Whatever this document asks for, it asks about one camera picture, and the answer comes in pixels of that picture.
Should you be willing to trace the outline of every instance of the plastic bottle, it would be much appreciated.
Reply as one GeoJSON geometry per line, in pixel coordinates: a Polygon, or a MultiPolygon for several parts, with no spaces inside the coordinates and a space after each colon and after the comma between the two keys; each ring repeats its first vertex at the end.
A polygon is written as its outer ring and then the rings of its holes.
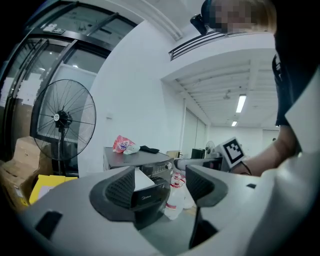
{"type": "Polygon", "coordinates": [[[170,196],[164,209],[164,214],[170,220],[176,219],[184,209],[185,191],[182,188],[180,179],[179,173],[175,173],[171,179],[170,196]]]}
{"type": "Polygon", "coordinates": [[[195,205],[195,201],[193,200],[187,185],[186,185],[186,177],[182,176],[181,185],[184,190],[184,202],[183,202],[183,209],[191,209],[195,205]]]}

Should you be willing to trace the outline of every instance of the snack bag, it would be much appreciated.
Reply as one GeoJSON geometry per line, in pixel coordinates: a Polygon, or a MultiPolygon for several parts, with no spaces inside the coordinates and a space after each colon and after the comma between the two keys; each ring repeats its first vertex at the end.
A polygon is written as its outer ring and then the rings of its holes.
{"type": "Polygon", "coordinates": [[[135,145],[130,139],[118,136],[113,143],[113,152],[122,153],[128,146],[135,145]]]}

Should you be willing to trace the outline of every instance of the ceiling light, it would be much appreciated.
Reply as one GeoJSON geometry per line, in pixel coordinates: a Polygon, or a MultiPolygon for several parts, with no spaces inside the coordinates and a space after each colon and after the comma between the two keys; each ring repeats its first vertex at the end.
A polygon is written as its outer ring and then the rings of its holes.
{"type": "Polygon", "coordinates": [[[247,95],[240,95],[239,96],[239,102],[238,107],[236,108],[236,113],[241,113],[242,108],[244,107],[245,101],[246,101],[247,95]]]}

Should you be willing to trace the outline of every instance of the person's arm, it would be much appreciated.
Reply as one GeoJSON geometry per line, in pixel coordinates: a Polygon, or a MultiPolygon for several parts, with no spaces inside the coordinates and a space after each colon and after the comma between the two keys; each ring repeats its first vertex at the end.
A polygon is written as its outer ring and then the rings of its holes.
{"type": "MultiPolygon", "coordinates": [[[[289,126],[281,126],[277,140],[259,155],[245,160],[253,176],[261,174],[269,169],[277,168],[284,160],[292,157],[296,152],[297,139],[289,126]]],[[[237,165],[232,171],[234,174],[249,174],[243,164],[237,165]]]]}

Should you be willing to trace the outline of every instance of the black cable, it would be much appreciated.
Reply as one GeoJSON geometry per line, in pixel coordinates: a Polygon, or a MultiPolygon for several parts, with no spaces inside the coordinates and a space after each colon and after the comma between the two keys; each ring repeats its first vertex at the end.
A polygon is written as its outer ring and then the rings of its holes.
{"type": "Polygon", "coordinates": [[[251,173],[248,165],[246,165],[243,161],[241,161],[241,164],[243,164],[243,166],[247,169],[247,171],[249,172],[249,174],[252,176],[252,173],[251,173]]]}

